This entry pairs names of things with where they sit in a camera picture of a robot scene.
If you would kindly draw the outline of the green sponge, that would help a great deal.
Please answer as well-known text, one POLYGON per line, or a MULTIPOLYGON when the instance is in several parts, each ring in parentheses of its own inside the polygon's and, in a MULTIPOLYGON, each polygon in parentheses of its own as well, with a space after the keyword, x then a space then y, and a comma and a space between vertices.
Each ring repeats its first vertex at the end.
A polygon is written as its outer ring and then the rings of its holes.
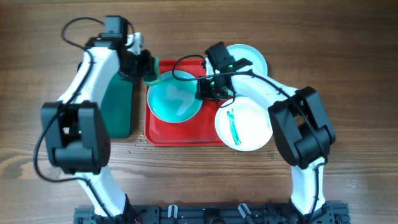
POLYGON ((160 83, 159 58, 149 57, 144 69, 143 81, 147 86, 160 83))

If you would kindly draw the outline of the white plate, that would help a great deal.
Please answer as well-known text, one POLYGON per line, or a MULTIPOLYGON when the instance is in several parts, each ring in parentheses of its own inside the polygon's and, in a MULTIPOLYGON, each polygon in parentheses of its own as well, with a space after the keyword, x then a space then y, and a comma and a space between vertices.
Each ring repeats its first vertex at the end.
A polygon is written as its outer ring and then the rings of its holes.
POLYGON ((246 44, 233 44, 227 46, 227 50, 236 61, 242 58, 248 59, 263 75, 268 76, 267 62, 260 51, 254 47, 246 44))
POLYGON ((268 111, 244 96, 230 99, 218 109, 215 129, 224 144, 243 152, 263 147, 273 134, 268 111))
POLYGON ((161 74, 160 80, 147 91, 147 105, 156 118, 167 123, 182 123, 199 112, 203 101, 195 98, 196 80, 175 79, 172 71, 161 74))

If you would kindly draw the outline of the white plate top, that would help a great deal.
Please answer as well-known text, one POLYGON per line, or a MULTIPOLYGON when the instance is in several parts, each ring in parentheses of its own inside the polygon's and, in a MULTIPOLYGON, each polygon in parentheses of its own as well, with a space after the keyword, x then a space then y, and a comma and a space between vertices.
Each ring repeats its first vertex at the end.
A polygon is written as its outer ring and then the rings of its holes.
POLYGON ((227 50, 236 61, 242 58, 248 59, 263 75, 268 76, 267 62, 260 51, 254 47, 246 44, 233 44, 227 46, 227 50))

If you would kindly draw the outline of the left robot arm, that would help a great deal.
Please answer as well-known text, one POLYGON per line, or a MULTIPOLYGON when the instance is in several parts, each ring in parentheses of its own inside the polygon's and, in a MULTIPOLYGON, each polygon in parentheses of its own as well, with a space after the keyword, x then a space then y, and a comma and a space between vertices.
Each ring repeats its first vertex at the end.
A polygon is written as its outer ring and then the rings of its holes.
POLYGON ((83 60, 68 90, 40 110, 48 159, 67 182, 76 181, 92 207, 79 208, 75 223, 139 223, 127 195, 116 183, 108 162, 111 141, 101 110, 115 109, 111 124, 130 122, 132 89, 111 91, 120 79, 132 87, 160 82, 159 59, 144 49, 143 37, 122 16, 107 16, 104 30, 82 47, 83 60))

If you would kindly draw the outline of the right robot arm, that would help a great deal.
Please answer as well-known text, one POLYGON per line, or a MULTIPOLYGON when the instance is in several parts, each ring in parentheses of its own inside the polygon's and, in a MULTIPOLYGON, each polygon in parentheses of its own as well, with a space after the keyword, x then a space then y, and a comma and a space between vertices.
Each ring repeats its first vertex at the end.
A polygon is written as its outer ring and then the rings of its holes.
POLYGON ((206 75, 198 81, 199 96, 219 101, 228 93, 241 95, 266 110, 277 150, 292 169, 290 202, 305 220, 319 215, 326 203, 323 169, 336 134, 318 92, 282 84, 218 42, 205 50, 206 75))

